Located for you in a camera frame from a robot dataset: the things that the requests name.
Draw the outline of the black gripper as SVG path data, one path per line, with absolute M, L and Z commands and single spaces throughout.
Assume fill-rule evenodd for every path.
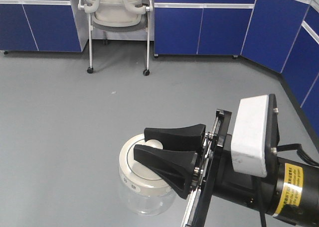
M 273 202 L 278 179 L 277 144 L 279 142 L 277 109 L 271 122 L 273 129 L 266 135 L 267 177 L 260 178 L 235 172 L 231 160 L 231 139 L 228 127 L 231 112 L 217 110 L 211 132 L 205 134 L 206 125 L 196 124 L 181 128 L 144 129 L 145 141 L 159 141 L 163 149 L 136 144 L 134 160 L 146 166 L 182 198 L 191 191 L 193 174 L 198 179 L 191 191 L 182 226 L 202 227 L 205 224 L 212 196 L 247 205 L 257 210 L 261 226 L 267 225 L 265 215 Z M 201 152 L 196 166 L 197 152 Z

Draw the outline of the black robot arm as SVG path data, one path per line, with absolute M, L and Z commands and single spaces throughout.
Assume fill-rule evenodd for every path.
M 149 143 L 134 146 L 134 159 L 159 175 L 183 199 L 188 199 L 182 225 L 202 227 L 212 196 L 256 210 L 261 226 L 266 215 L 293 226 L 319 224 L 319 165 L 298 143 L 277 146 L 294 150 L 298 163 L 274 156 L 273 170 L 265 178 L 236 172 L 231 160 L 231 112 L 217 110 L 213 128 L 203 124 L 184 128 L 146 128 Z

